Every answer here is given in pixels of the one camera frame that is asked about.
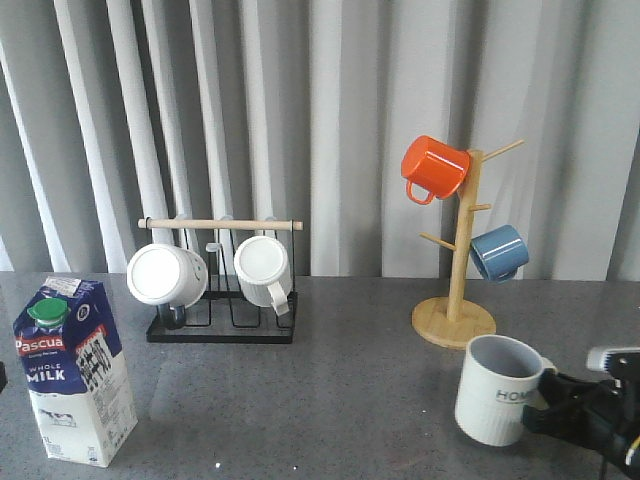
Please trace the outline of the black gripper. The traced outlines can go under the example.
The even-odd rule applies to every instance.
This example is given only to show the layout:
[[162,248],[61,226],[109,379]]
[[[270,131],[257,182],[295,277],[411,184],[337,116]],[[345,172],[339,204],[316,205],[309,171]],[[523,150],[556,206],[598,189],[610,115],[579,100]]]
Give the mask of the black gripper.
[[[530,432],[598,451],[603,463],[614,465],[628,478],[639,477],[638,380],[607,380],[598,385],[544,371],[538,391],[549,409],[524,407],[522,423]],[[596,392],[603,427],[578,409]]]

